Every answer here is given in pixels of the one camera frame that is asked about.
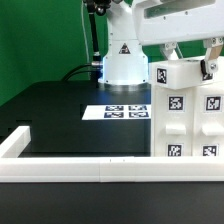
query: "white plastic housing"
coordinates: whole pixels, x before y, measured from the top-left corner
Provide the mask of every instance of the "white plastic housing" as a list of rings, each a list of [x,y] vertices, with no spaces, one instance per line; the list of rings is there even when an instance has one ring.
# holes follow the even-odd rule
[[[200,62],[203,57],[150,63],[152,84],[169,89],[183,89],[224,81],[224,57],[218,58],[218,72],[203,76]]]
[[[142,45],[224,36],[223,0],[134,0],[132,10]]]
[[[210,146],[224,156],[224,82],[197,87],[194,108],[193,155]]]
[[[148,58],[135,33],[128,4],[112,2],[108,17],[109,50],[103,58],[100,83],[138,85],[148,82]]]
[[[156,157],[192,156],[193,115],[193,88],[172,90],[153,85],[152,155]],[[171,147],[180,147],[181,154],[174,153],[170,155],[169,150],[172,150]]]

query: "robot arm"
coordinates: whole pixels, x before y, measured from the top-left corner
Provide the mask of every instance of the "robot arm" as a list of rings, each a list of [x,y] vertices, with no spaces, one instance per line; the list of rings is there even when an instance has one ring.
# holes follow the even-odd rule
[[[123,0],[112,0],[114,3],[119,4]],[[107,9],[110,8],[111,0],[83,0],[86,4],[89,13],[95,13],[103,16]]]
[[[223,0],[134,0],[132,10],[142,45],[204,40],[202,73],[217,71],[224,36]]]

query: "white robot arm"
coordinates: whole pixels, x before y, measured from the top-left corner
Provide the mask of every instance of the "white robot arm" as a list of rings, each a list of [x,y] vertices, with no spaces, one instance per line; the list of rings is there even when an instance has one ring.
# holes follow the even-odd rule
[[[135,90],[148,82],[148,59],[136,36],[132,9],[124,1],[107,10],[108,53],[99,83],[114,90]]]
[[[203,74],[218,70],[223,10],[223,0],[134,0],[132,4],[136,35],[142,45],[165,44],[168,52],[176,42],[204,40]]]

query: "warning label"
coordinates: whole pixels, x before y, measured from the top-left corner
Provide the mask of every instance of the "warning label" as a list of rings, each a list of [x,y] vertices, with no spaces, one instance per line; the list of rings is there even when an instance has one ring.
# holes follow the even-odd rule
[[[126,43],[122,46],[119,54],[131,54]]]

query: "green wall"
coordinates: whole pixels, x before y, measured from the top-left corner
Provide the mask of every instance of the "green wall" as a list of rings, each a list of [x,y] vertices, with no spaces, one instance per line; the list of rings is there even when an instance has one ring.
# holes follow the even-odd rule
[[[60,80],[86,63],[80,12],[81,0],[0,0],[0,105],[32,83]],[[91,52],[86,11],[85,20]],[[105,17],[97,17],[97,24],[105,54]],[[204,52],[199,42],[181,44],[181,49],[184,56]],[[161,60],[157,46],[144,51],[153,61]]]

